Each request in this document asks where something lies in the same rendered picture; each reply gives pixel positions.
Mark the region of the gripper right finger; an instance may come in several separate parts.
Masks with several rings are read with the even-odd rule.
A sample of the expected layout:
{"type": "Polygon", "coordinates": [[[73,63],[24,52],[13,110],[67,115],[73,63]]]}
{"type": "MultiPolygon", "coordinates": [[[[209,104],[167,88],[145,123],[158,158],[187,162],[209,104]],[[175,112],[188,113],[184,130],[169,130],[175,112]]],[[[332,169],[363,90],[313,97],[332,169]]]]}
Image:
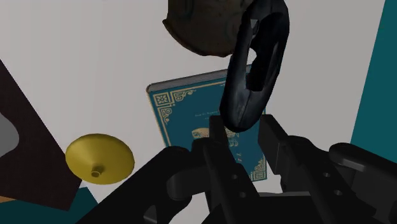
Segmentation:
{"type": "Polygon", "coordinates": [[[351,143],[329,150],[262,115],[258,144],[283,192],[304,192],[323,224],[397,224],[397,164],[351,143]]]}

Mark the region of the yellow cone-shaped object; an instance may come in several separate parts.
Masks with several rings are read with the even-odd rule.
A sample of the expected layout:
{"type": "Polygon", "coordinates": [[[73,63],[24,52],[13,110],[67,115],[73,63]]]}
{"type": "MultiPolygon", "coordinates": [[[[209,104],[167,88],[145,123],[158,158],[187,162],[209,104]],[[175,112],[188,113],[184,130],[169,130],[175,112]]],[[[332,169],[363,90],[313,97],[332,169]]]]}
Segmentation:
{"type": "Polygon", "coordinates": [[[71,172],[83,181],[110,185],[128,178],[134,170],[131,149],[107,134],[87,134],[66,149],[65,159],[71,172]]]}

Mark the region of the black loop-shaped object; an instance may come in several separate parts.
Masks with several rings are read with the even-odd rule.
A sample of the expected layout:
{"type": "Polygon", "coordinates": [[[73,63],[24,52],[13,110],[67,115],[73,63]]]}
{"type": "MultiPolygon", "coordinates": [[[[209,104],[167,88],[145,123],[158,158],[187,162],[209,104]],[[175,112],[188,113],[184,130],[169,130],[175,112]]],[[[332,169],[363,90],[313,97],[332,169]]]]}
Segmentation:
{"type": "Polygon", "coordinates": [[[288,37],[284,0],[254,0],[244,12],[219,105],[227,129],[244,132],[260,119],[280,73],[288,37]]]}

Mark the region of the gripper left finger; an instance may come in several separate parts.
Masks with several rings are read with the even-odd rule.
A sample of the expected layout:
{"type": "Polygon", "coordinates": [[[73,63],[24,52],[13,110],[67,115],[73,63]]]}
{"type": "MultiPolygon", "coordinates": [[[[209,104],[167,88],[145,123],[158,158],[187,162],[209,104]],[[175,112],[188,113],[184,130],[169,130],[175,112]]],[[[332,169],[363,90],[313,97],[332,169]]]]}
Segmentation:
{"type": "Polygon", "coordinates": [[[164,148],[76,224],[169,224],[193,195],[206,193],[202,224],[259,224],[259,195],[235,162],[223,120],[209,119],[209,137],[192,149],[164,148]]]}

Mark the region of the dark brown lumpy object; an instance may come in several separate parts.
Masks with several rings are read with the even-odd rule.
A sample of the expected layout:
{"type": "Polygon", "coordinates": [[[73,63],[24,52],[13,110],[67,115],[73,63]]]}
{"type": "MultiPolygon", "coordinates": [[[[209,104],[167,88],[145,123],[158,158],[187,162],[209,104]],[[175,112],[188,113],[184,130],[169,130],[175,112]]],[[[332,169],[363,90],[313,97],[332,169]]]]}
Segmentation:
{"type": "Polygon", "coordinates": [[[168,0],[163,25],[183,47],[201,56],[233,53],[243,13],[254,0],[168,0]]]}

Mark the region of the teal book with gold ornament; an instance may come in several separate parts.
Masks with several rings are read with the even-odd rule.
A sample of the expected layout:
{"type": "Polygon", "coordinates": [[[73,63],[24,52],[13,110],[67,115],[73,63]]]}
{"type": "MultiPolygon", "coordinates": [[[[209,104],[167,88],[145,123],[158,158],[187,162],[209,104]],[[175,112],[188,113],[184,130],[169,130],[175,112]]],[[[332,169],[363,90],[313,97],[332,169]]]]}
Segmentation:
{"type": "MultiPolygon", "coordinates": [[[[227,70],[152,83],[146,93],[166,146],[188,150],[195,139],[209,137],[209,118],[219,115],[227,70]]],[[[259,124],[245,132],[226,129],[228,147],[251,181],[267,179],[267,161],[258,145],[259,124]]]]}

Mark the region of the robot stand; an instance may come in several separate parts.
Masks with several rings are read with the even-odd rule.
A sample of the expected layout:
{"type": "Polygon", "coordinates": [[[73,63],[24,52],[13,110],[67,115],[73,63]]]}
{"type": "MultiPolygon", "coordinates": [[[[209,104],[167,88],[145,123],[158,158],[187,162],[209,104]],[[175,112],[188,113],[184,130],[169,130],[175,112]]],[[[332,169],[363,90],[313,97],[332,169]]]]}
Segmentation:
{"type": "Polygon", "coordinates": [[[69,210],[81,179],[0,60],[0,197],[69,210]]]}

